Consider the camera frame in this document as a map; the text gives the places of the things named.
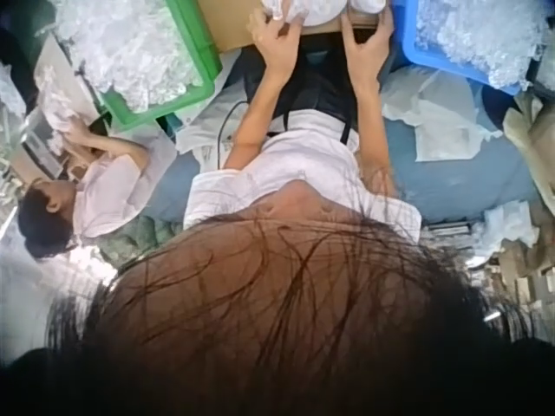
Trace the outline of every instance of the hand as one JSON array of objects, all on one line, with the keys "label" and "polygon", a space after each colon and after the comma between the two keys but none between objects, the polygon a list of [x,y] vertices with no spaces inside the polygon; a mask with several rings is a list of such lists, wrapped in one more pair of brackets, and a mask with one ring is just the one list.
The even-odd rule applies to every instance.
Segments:
[{"label": "hand", "polygon": [[347,56],[350,81],[355,94],[379,89],[377,77],[389,55],[389,38],[393,34],[393,13],[386,7],[380,14],[378,28],[368,41],[356,43],[353,26],[347,14],[341,16],[343,44]]},{"label": "hand", "polygon": [[297,64],[298,44],[301,38],[304,18],[297,16],[283,33],[285,18],[289,13],[291,0],[283,2],[283,18],[267,17],[263,9],[255,9],[250,15],[248,29],[252,40],[266,63],[265,75],[284,86],[293,74]]},{"label": "hand", "polygon": [[85,122],[79,117],[72,117],[69,119],[69,130],[63,134],[67,142],[74,145],[82,145],[90,135]]}]

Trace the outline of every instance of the cardboard box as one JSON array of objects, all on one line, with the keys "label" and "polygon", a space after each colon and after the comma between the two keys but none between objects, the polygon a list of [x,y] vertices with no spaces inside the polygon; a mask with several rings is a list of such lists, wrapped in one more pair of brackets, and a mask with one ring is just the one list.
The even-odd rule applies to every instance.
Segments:
[{"label": "cardboard box", "polygon": [[[199,0],[199,7],[205,17],[208,29],[219,52],[243,48],[252,43],[246,25],[249,15],[260,6],[260,0]],[[351,22],[357,28],[373,29],[377,25],[377,15],[349,11]],[[337,32],[341,30],[339,17],[311,28],[304,28],[304,35]]]}]

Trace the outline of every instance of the white paper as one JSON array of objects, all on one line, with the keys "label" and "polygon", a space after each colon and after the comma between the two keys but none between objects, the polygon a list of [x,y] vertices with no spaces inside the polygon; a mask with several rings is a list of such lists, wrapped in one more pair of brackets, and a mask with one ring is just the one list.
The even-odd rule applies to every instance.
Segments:
[{"label": "white paper", "polygon": [[500,137],[480,126],[465,78],[410,66],[389,76],[382,91],[382,114],[415,127],[416,161],[471,159],[483,140]]}]

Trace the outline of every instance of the wire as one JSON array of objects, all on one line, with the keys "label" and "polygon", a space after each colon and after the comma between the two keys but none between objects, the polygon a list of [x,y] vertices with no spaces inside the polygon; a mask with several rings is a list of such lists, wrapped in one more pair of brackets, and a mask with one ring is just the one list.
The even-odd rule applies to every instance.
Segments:
[{"label": "wire", "polygon": [[232,107],[231,110],[229,110],[229,113],[227,113],[227,115],[224,118],[224,122],[222,123],[221,127],[219,128],[219,133],[218,133],[218,169],[221,169],[220,166],[220,153],[221,151],[219,150],[219,147],[221,145],[221,141],[222,141],[222,134],[224,133],[224,127],[227,124],[227,121],[229,121],[230,117],[232,116],[232,114],[235,112],[235,110],[241,105],[241,104],[249,104],[247,101],[239,101],[236,102],[235,105]]}]

